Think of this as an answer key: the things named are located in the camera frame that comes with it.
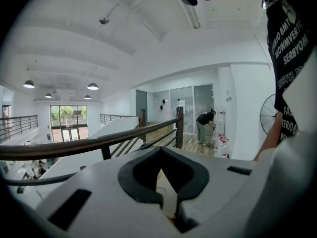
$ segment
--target black top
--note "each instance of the black top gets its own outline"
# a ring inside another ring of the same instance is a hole
[[[214,114],[212,112],[208,112],[207,114],[201,114],[197,117],[196,121],[202,125],[206,125],[209,121],[213,120]]]
[[[308,31],[311,25],[303,13],[301,0],[266,0],[266,4],[267,44],[276,83],[274,107],[283,113],[280,142],[298,131],[282,95],[308,59],[314,46],[314,36]]]

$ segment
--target window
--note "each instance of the window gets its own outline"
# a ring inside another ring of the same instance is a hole
[[[87,106],[51,106],[54,143],[88,137]]]

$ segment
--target white ceiling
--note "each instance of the white ceiling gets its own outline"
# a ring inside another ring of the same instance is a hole
[[[117,3],[109,24],[101,25],[99,19]],[[265,31],[260,5],[261,0],[200,0],[192,8],[179,0],[32,0],[10,40],[40,89],[84,91],[96,82],[102,91],[109,81],[119,83],[139,50],[150,49],[169,32]]]

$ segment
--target metal railing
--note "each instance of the metal railing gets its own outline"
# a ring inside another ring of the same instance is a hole
[[[38,126],[38,116],[0,118],[0,143]]]
[[[183,131],[184,131],[184,118],[183,118],[183,107],[177,108],[177,118],[161,122],[152,126],[142,126],[145,124],[145,110],[142,109],[140,122],[135,129],[110,134],[94,139],[82,139],[79,141],[55,143],[55,144],[44,144],[44,145],[32,145],[32,146],[0,146],[0,160],[13,160],[13,161],[24,161],[24,160],[39,160],[39,159],[51,159],[64,156],[70,156],[93,150],[101,149],[104,160],[111,159],[115,152],[123,145],[124,142],[128,141],[126,145],[120,150],[116,157],[120,156],[124,150],[127,154],[131,148],[135,145],[138,139],[144,139],[145,142],[139,150],[147,149],[152,147],[162,139],[176,132],[176,136],[169,140],[165,146],[171,144],[175,140],[175,146],[177,148],[183,147]],[[159,138],[146,142],[146,134],[157,131],[161,128],[176,124],[176,129],[160,136]],[[120,144],[116,149],[110,153],[110,146]],[[65,181],[72,177],[74,174],[60,176],[55,178],[46,179],[45,181],[40,180],[4,180],[6,184],[13,186],[35,186],[44,184],[53,184]]]
[[[114,119],[118,118],[129,118],[134,116],[122,116],[122,115],[106,115],[106,114],[100,114],[100,122],[104,124],[108,124]]]

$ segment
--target black slot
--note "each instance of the black slot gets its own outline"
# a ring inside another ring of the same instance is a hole
[[[78,189],[72,196],[49,218],[49,221],[60,229],[67,230],[80,209],[84,206],[91,192]]]
[[[231,166],[229,168],[227,168],[228,171],[231,171],[231,172],[235,172],[235,173],[238,173],[238,174],[241,174],[241,175],[246,175],[246,176],[249,176],[252,172],[251,169],[244,169],[244,168],[240,168],[240,167],[234,167],[234,166]]]

